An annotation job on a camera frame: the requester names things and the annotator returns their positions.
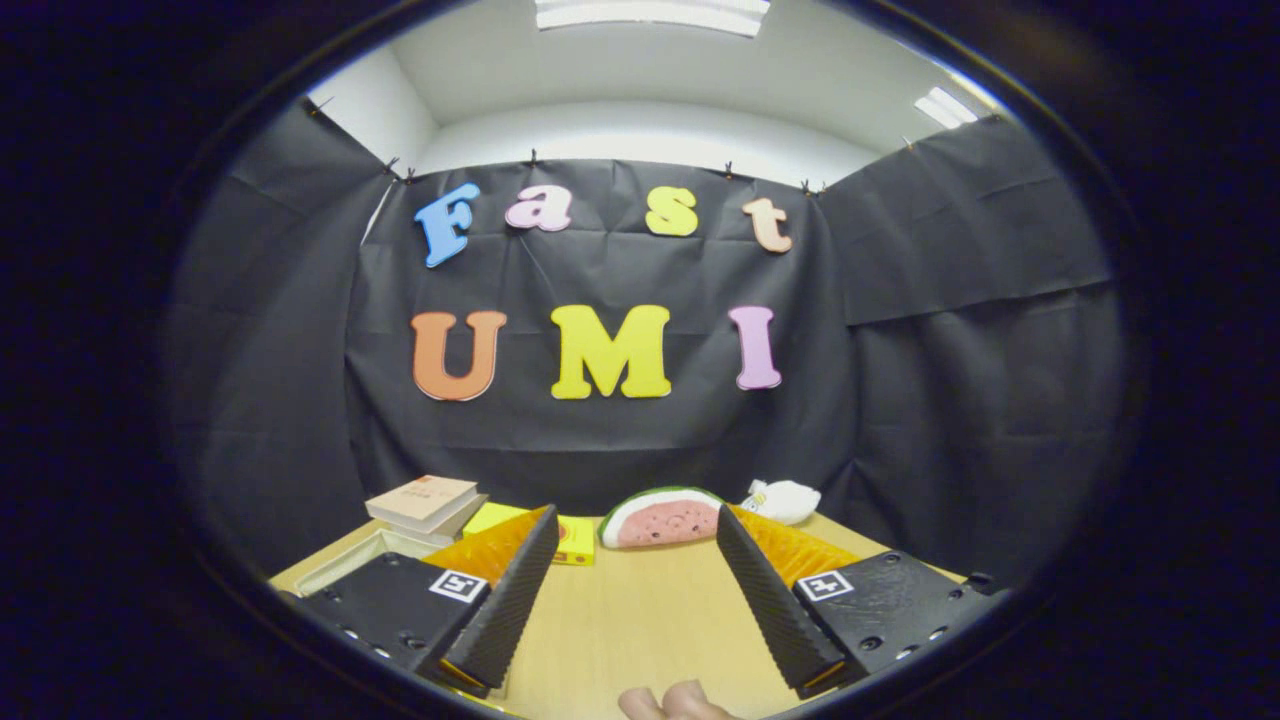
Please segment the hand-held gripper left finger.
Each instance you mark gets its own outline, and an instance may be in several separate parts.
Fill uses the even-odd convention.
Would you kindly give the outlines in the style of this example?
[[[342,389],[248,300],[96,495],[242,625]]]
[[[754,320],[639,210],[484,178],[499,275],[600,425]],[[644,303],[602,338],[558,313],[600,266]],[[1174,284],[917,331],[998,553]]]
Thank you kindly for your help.
[[[376,661],[484,698],[504,684],[558,543],[544,505],[421,559],[380,553],[298,609]]]

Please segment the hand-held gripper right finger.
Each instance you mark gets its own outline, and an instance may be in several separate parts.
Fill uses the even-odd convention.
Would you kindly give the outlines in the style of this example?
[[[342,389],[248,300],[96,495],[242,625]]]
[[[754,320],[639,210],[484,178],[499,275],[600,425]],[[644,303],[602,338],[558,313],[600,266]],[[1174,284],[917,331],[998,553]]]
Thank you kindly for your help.
[[[1006,594],[988,577],[956,582],[900,550],[860,559],[733,505],[719,509],[716,543],[801,700],[940,644]]]

